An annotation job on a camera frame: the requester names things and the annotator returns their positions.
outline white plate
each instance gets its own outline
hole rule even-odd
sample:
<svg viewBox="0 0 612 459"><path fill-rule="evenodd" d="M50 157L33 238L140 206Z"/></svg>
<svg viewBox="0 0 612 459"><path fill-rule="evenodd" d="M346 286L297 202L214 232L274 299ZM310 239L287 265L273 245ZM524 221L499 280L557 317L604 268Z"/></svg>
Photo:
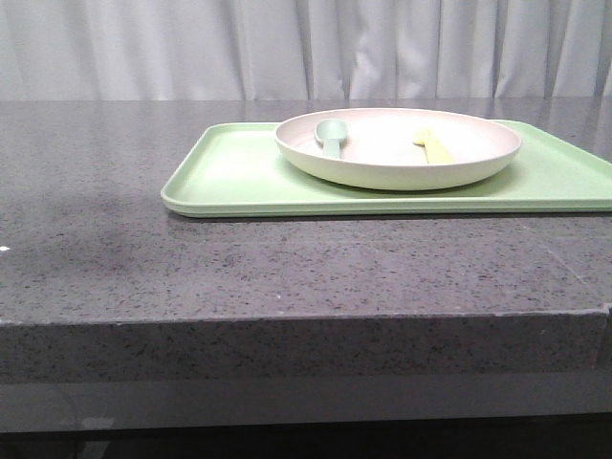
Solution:
<svg viewBox="0 0 612 459"><path fill-rule="evenodd" d="M341 160L323 157L315 139L315 126L327 118L348 124ZM427 164L424 149L412 143L415 131L427 127L447 148L452 164ZM408 108L310 113L281 122L274 136L287 160L304 172L339 184L394 190L478 182L506 167L522 143L512 129L491 120Z"/></svg>

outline white curtain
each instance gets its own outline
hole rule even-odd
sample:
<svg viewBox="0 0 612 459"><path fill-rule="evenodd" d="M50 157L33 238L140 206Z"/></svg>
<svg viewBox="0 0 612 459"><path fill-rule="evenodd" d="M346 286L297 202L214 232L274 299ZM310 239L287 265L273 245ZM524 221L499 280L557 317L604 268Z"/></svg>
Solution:
<svg viewBox="0 0 612 459"><path fill-rule="evenodd" d="M0 0L0 99L612 95L612 0Z"/></svg>

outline gray speckled countertop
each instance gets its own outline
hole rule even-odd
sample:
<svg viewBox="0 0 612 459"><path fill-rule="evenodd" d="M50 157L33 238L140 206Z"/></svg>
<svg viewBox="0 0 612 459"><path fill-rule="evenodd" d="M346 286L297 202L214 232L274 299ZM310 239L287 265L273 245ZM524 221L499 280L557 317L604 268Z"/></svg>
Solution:
<svg viewBox="0 0 612 459"><path fill-rule="evenodd" d="M611 364L609 213L165 209L160 189L208 126L346 106L520 120L612 160L610 98L0 102L0 383Z"/></svg>

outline dark floor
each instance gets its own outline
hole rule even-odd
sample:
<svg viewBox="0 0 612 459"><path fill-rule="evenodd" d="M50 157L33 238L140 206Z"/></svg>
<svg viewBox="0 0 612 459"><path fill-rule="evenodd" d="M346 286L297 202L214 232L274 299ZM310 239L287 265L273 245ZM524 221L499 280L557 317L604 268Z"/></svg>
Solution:
<svg viewBox="0 0 612 459"><path fill-rule="evenodd" d="M612 413L0 435L0 459L605 458Z"/></svg>

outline green tray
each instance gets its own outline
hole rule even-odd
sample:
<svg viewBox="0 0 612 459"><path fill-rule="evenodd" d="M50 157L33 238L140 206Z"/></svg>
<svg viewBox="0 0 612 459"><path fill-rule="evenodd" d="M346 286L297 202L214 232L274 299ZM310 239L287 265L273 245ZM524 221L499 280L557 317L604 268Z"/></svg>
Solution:
<svg viewBox="0 0 612 459"><path fill-rule="evenodd" d="M612 164L530 124L499 121L523 146L489 179L435 191L342 186L292 166L274 142L277 123L211 126L162 188L189 217L612 210Z"/></svg>

